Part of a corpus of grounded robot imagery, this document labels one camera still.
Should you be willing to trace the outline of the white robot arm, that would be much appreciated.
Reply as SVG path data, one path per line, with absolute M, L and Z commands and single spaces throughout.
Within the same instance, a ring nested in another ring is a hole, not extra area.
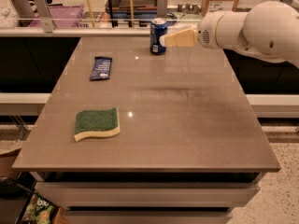
M 299 67 L 299 13 L 278 1 L 257 5 L 248 12 L 208 13 L 195 29 L 183 27 L 162 35 L 164 47 L 229 49 L 269 63 Z

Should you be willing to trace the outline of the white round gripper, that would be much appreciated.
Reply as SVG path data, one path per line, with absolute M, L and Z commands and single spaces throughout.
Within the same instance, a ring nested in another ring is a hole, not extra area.
M 193 28 L 187 27 L 174 33 L 167 33 L 159 38 L 163 47 L 193 47 L 197 39 L 208 49 L 224 49 L 229 43 L 225 36 L 225 19 L 230 12 L 207 13 L 197 24 L 197 33 Z

